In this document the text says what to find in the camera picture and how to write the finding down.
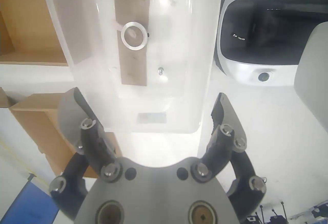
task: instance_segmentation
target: metal bolt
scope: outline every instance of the metal bolt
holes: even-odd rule
[[[161,76],[161,75],[163,75],[163,72],[164,72],[164,68],[163,67],[159,67],[158,74]]]
[[[52,180],[49,186],[49,192],[58,192],[62,193],[62,191],[66,187],[66,179],[62,176],[58,176]]]
[[[241,137],[237,137],[234,141],[235,145],[237,146],[237,148],[239,149],[244,149],[246,147],[246,142],[243,138]]]
[[[86,118],[86,119],[84,119],[83,121],[82,121],[82,123],[81,123],[81,128],[82,129],[89,129],[89,128],[91,128],[91,127],[93,127],[94,125],[96,124],[96,120],[92,120],[92,119],[90,119],[90,118]]]
[[[258,176],[252,176],[249,179],[249,185],[252,190],[262,191],[263,193],[266,192],[266,185],[263,180]]]
[[[204,163],[199,163],[197,165],[197,172],[200,176],[205,177],[208,174],[208,168]]]
[[[231,133],[233,132],[233,129],[231,126],[229,126],[228,124],[223,124],[223,125],[221,125],[220,129],[226,136],[231,137]]]
[[[85,119],[84,121],[83,121],[83,123],[82,123],[82,125],[83,126],[86,126],[86,127],[91,127],[92,126],[92,119],[90,119],[90,118],[87,118],[87,119]]]
[[[106,166],[104,169],[104,174],[107,177],[113,176],[117,172],[117,167],[115,166],[114,163],[110,163],[109,165]]]

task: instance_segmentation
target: wooden panel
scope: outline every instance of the wooden panel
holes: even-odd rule
[[[0,55],[14,51],[12,40],[9,37],[5,21],[0,12]]]
[[[125,25],[128,22],[135,21],[148,29],[149,21],[149,0],[114,0],[116,21]],[[130,50],[122,42],[121,32],[117,31],[118,52],[121,68],[122,84],[128,85],[147,85],[146,69],[146,50],[145,46],[141,50]]]
[[[17,111],[48,111],[58,109],[62,94],[32,94],[21,102],[13,105],[11,110]]]
[[[62,51],[11,52],[0,56],[0,64],[67,66]]]
[[[73,152],[42,111],[11,110],[17,121],[36,143],[41,153],[47,155],[60,170],[68,164]]]
[[[45,0],[0,0],[0,3],[16,51],[55,49],[62,53]]]

